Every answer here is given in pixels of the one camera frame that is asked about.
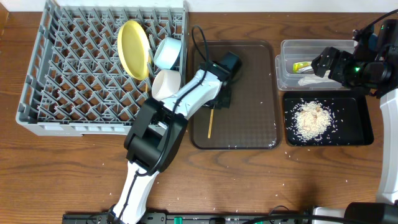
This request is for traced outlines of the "white napkin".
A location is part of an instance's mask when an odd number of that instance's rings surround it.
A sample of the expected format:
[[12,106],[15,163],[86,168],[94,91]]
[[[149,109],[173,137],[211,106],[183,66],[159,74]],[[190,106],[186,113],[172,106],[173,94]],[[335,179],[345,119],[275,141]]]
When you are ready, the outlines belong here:
[[305,85],[312,85],[312,84],[319,84],[319,83],[333,83],[334,80],[329,79],[328,77],[303,77],[298,81],[298,84],[300,86],[305,86]]

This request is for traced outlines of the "green orange snack wrapper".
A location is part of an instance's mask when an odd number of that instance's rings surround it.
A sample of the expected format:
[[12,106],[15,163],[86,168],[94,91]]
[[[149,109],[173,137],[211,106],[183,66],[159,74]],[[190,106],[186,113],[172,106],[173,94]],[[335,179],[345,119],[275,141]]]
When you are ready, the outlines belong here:
[[311,62],[296,62],[292,65],[293,73],[297,74],[310,74],[313,73]]

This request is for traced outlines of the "white pink shallow bowl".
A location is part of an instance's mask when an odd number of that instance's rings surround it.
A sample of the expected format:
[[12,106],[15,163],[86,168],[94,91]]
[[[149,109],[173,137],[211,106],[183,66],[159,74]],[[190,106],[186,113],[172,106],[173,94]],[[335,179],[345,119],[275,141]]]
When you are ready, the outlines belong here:
[[152,86],[152,97],[157,101],[168,98],[179,91],[181,74],[175,70],[161,70]]

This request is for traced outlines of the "rice leftovers pile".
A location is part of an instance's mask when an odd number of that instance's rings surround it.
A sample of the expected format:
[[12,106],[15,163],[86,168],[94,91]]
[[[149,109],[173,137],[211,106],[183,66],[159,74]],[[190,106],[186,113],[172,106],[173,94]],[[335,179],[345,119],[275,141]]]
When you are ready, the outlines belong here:
[[293,103],[285,112],[285,125],[294,144],[318,144],[337,132],[335,113],[321,101],[300,98],[298,103],[287,102]]

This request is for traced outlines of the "light blue bowl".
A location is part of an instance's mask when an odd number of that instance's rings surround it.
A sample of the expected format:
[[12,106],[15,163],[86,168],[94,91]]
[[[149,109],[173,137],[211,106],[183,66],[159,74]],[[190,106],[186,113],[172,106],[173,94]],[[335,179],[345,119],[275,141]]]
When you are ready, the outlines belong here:
[[181,40],[166,37],[156,50],[154,56],[155,65],[161,70],[170,70],[177,61],[181,48]]

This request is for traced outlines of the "yellow round plate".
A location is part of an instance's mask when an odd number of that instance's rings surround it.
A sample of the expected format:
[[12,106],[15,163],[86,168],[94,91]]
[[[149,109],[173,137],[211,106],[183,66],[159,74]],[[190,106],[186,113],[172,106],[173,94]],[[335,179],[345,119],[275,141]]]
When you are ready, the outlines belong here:
[[136,21],[127,21],[119,29],[117,38],[119,59],[126,73],[137,80],[149,75],[149,41],[144,29]]

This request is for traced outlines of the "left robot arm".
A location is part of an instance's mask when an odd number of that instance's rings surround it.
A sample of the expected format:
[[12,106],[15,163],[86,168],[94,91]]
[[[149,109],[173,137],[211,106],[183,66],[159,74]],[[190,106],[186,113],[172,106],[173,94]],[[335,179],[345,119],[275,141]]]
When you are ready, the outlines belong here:
[[201,67],[178,92],[160,101],[145,101],[124,142],[127,177],[118,203],[109,209],[107,223],[137,223],[144,216],[155,179],[177,154],[188,120],[215,99],[235,74],[233,68]]

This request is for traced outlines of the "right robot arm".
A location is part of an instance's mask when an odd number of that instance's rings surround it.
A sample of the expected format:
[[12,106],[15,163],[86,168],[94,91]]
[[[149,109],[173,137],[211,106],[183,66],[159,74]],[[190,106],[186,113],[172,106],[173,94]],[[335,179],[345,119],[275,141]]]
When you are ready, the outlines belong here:
[[328,76],[344,87],[363,90],[380,100],[384,140],[382,174],[376,201],[352,202],[343,217],[311,215],[312,221],[340,223],[397,223],[397,20],[380,17],[374,25],[354,30],[358,44],[351,54],[327,47],[313,59],[316,76]]

